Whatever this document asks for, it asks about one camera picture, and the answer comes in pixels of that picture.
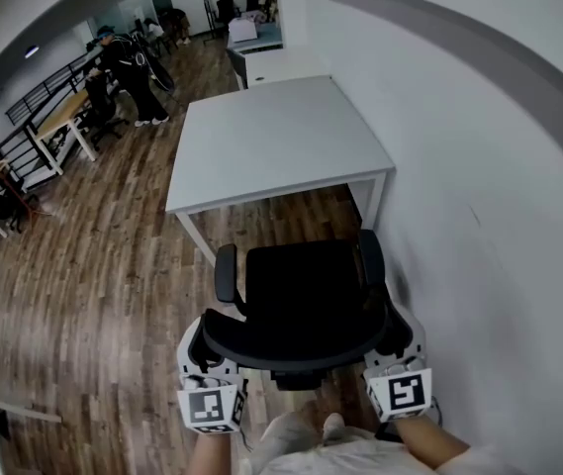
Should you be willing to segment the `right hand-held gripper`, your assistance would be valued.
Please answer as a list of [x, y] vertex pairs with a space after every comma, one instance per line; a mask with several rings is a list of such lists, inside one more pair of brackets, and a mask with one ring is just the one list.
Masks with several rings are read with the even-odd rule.
[[432, 372], [425, 365], [426, 336], [419, 319], [393, 303], [390, 317], [394, 353], [364, 354], [366, 391], [381, 423], [424, 415], [432, 406]]

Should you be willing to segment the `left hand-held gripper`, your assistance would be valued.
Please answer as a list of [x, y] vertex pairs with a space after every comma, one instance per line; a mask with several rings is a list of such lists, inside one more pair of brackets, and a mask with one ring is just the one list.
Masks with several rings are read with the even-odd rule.
[[184, 425], [197, 433], [240, 432], [247, 380], [238, 364], [223, 358], [208, 372], [208, 346], [203, 316], [187, 328], [177, 347], [181, 389], [177, 391]]

